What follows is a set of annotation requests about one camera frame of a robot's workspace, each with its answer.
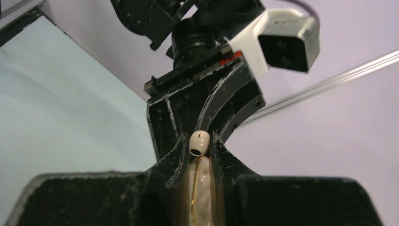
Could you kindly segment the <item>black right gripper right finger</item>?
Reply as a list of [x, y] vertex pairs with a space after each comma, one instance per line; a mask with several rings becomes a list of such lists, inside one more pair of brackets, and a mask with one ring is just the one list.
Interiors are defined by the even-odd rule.
[[381, 226], [363, 186], [340, 177], [262, 176], [210, 140], [215, 226]]

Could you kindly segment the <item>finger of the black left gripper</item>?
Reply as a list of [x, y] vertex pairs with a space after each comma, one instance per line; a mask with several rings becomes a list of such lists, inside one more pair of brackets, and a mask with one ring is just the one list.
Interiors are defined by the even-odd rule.
[[221, 78], [212, 88], [199, 113], [195, 130], [217, 133], [226, 142], [251, 115], [266, 105], [248, 63], [234, 59], [215, 71]]
[[157, 160], [171, 151], [182, 132], [194, 131], [215, 86], [215, 82], [182, 83], [150, 98], [147, 119]]

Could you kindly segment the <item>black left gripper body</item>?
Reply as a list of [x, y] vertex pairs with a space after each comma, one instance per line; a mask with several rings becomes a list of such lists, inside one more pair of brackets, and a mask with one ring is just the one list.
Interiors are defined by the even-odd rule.
[[197, 57], [192, 62], [180, 66], [159, 78], [152, 76], [144, 84], [144, 91], [151, 97], [154, 97], [183, 81], [195, 80], [202, 76], [203, 73], [225, 65], [241, 56], [243, 56], [241, 51], [227, 51], [225, 53], [221, 51], [209, 51]]

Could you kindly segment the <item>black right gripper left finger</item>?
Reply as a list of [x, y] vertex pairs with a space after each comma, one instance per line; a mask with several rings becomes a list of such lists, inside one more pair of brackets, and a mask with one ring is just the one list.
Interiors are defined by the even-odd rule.
[[7, 226], [186, 226], [188, 141], [143, 172], [47, 173], [23, 189]]

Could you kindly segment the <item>beige earbud with black tip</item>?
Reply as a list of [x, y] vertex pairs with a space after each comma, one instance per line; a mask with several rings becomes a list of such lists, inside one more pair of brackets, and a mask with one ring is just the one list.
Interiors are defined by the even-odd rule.
[[193, 132], [189, 140], [190, 154], [201, 157], [206, 154], [209, 147], [210, 135], [203, 130]]

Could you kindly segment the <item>beige square earbud case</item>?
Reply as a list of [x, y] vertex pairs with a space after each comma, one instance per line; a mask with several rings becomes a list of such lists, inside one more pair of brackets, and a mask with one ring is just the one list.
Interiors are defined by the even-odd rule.
[[189, 165], [189, 225], [224, 226], [222, 208], [216, 202], [215, 185], [207, 156], [195, 157]]

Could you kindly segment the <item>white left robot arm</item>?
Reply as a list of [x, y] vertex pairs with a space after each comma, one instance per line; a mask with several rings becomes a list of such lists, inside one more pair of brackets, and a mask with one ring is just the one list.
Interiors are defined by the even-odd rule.
[[265, 8], [258, 0], [114, 0], [120, 22], [151, 40], [157, 50], [167, 37], [173, 70], [144, 85], [147, 121], [157, 159], [180, 135], [216, 132], [226, 141], [266, 102], [249, 55], [231, 40]]

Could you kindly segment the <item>left aluminium frame post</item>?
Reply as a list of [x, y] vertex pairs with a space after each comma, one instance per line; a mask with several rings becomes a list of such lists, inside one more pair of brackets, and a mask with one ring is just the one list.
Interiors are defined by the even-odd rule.
[[285, 98], [277, 100], [271, 104], [267, 104], [266, 107], [260, 109], [255, 114], [250, 116], [247, 120], [245, 120], [239, 126], [239, 128], [247, 126], [257, 120], [270, 116], [274, 113], [285, 110], [303, 101], [309, 100], [313, 97], [334, 90], [349, 82], [370, 75], [374, 72], [377, 72], [380, 69], [383, 69], [387, 66], [393, 65], [398, 62], [399, 62], [399, 51], [393, 50], [387, 54], [379, 56], [373, 60], [367, 61], [345, 72], [342, 72], [340, 74], [322, 80], [318, 83], [315, 83]]

